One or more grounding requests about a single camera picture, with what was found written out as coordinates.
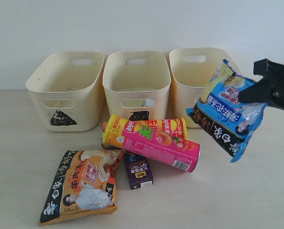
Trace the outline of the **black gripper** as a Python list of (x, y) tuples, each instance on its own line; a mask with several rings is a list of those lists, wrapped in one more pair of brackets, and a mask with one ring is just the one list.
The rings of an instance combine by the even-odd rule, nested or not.
[(253, 74), (263, 77), (257, 83), (239, 92), (241, 103), (270, 103), (272, 100), (272, 86), (275, 92), (273, 96), (279, 100), (278, 106), (284, 110), (284, 65), (275, 63), (265, 58), (255, 61)]

